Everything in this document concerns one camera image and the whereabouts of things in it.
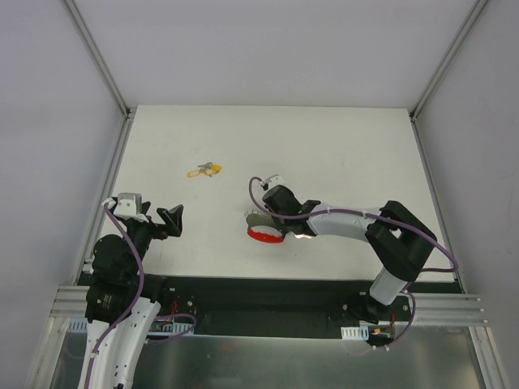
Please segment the key with yellow window tag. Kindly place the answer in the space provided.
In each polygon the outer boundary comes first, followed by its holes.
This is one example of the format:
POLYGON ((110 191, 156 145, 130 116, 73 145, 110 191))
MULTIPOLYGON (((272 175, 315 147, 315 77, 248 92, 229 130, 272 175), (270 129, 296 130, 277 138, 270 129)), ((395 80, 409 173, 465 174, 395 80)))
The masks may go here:
POLYGON ((198 177, 200 175, 205 175, 206 174, 206 170, 207 168, 202 166, 202 167, 199 167, 198 169, 195 169, 195 170, 191 170, 187 173, 187 177, 188 178, 193 178, 193 177, 198 177))

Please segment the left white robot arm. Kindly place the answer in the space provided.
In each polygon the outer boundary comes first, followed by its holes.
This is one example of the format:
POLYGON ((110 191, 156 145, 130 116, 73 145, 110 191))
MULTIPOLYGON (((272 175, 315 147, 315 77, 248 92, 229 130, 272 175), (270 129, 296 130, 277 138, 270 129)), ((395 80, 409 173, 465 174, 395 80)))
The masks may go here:
POLYGON ((80 388, 132 387, 151 324, 157 315, 171 313, 165 277, 145 273, 143 261, 152 241, 181 236, 184 207, 159 207, 156 223, 150 206, 140 194, 128 193, 101 205, 118 233, 99 238, 92 249, 80 388))

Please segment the red handled key organizer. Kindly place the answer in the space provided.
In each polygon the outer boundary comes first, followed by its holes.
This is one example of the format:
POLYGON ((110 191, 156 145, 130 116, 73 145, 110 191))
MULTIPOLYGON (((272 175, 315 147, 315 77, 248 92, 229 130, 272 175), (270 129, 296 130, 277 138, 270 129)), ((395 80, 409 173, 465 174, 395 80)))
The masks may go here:
POLYGON ((247 235, 258 242, 281 244, 285 240, 285 235, 276 227, 272 217, 263 212, 248 212, 245 221, 247 235))

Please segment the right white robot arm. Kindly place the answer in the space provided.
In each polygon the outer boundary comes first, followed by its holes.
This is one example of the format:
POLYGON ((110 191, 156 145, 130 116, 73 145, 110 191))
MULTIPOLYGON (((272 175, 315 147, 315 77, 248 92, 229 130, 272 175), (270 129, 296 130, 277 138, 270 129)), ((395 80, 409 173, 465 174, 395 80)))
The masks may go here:
POLYGON ((394 300, 423 270, 436 235, 401 203, 390 200, 373 211, 334 208, 318 200, 300 203, 284 185, 262 185, 264 207, 275 227, 296 237, 334 236, 367 243, 382 264, 367 294, 347 304, 359 320, 377 324, 394 300))

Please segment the key with solid yellow tag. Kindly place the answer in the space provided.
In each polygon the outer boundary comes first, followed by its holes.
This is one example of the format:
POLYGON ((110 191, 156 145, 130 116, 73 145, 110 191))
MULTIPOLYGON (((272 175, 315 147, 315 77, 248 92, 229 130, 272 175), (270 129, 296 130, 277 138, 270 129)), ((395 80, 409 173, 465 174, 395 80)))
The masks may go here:
POLYGON ((198 166, 199 172, 204 174, 216 174, 219 173, 222 169, 220 165, 216 165, 212 162, 207 162, 203 165, 198 166))

